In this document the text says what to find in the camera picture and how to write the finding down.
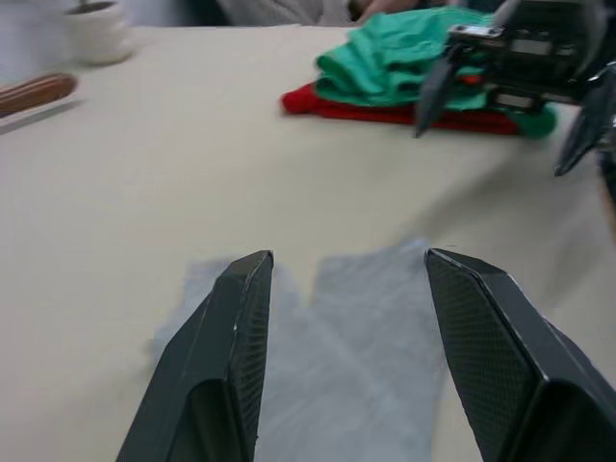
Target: white cup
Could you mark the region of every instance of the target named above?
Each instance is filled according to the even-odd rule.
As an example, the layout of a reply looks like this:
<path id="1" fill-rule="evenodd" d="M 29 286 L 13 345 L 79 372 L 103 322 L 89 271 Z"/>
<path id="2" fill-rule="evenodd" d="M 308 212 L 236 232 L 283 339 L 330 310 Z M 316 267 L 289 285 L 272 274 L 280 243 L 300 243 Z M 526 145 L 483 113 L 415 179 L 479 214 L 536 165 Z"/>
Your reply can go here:
<path id="1" fill-rule="evenodd" d="M 134 52 L 124 10 L 118 3 L 99 1 L 64 15 L 75 58 L 87 64 L 113 64 Z"/>

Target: table surface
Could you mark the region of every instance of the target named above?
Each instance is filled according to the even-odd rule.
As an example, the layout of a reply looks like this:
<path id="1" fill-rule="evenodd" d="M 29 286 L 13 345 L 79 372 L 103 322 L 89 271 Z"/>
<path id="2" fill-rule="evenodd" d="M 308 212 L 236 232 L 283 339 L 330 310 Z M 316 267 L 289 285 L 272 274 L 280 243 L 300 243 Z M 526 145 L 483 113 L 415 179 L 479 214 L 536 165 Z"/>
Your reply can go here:
<path id="1" fill-rule="evenodd" d="M 546 141 L 283 117 L 344 29 L 142 29 L 82 72 L 83 104 L 0 137 L 0 459 L 114 460 L 146 345 L 187 261 L 271 248 L 318 261 L 418 236 L 516 277 L 616 384 L 616 256 L 590 159 Z M 479 454 L 450 378 L 432 460 Z"/>

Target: green towel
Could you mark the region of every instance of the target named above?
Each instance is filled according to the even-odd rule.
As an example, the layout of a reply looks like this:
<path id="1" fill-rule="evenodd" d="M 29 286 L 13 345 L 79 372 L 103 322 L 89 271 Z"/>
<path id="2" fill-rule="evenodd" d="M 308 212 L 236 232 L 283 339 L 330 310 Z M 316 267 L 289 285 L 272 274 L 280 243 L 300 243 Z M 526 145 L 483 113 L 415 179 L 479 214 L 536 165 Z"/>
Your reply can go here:
<path id="1" fill-rule="evenodd" d="M 376 14 L 349 41 L 317 58 L 321 76 L 317 95 L 355 106 L 391 107 L 417 101 L 425 75 L 441 56 L 454 25 L 485 26 L 491 14 L 443 7 L 397 14 Z M 480 69 L 463 67 L 460 75 Z M 483 108 L 486 94 L 478 86 L 454 86 L 447 107 L 456 111 Z M 554 110 L 512 117 L 525 135 L 541 138 L 556 124 Z"/>

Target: red towel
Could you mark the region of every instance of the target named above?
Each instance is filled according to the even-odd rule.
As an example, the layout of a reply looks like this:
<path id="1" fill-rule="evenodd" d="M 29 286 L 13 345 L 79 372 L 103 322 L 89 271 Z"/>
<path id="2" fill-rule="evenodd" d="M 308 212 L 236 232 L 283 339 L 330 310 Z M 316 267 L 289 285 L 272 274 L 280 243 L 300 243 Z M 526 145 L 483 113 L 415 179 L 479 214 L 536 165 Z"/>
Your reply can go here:
<path id="1" fill-rule="evenodd" d="M 318 97 L 313 84 L 283 94 L 282 106 L 288 114 L 316 114 L 326 118 L 347 120 L 367 120 L 413 125 L 415 123 L 415 105 L 388 108 L 369 108 L 337 103 Z M 520 133 L 518 126 L 505 113 L 490 110 L 444 111 L 435 127 L 470 132 L 515 135 Z"/>

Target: stack of cloth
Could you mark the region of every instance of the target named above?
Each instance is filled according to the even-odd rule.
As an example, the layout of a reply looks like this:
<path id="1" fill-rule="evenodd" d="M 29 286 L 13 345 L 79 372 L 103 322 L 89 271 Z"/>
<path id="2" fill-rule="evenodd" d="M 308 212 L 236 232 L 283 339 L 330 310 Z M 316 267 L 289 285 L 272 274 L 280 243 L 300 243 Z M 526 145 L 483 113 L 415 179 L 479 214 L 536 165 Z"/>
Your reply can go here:
<path id="1" fill-rule="evenodd" d="M 485 26 L 491 14 L 443 7 L 377 14 L 349 34 L 348 43 L 317 58 L 317 82 L 282 96 L 288 114 L 414 123 L 414 103 L 454 25 Z M 537 115 L 486 109 L 480 70 L 462 67 L 447 110 L 435 126 L 543 138 L 556 125 L 555 111 Z"/>

